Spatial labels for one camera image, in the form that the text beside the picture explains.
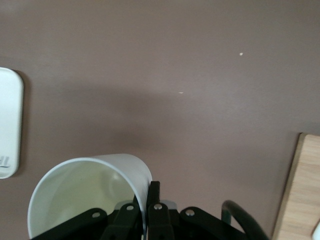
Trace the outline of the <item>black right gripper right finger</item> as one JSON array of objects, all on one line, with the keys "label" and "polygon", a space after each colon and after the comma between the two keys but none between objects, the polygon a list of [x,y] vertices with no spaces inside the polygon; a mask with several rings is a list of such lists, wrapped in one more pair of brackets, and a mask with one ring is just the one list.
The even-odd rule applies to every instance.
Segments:
[{"label": "black right gripper right finger", "polygon": [[168,207],[160,201],[160,182],[151,181],[147,195],[147,226],[149,240],[172,240]]}]

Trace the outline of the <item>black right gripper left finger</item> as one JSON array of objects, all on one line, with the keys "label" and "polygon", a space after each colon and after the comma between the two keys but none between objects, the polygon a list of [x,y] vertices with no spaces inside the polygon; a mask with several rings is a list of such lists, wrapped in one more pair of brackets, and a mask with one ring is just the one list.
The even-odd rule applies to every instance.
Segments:
[{"label": "black right gripper left finger", "polygon": [[100,240],[141,240],[142,213],[136,196],[116,205]]}]

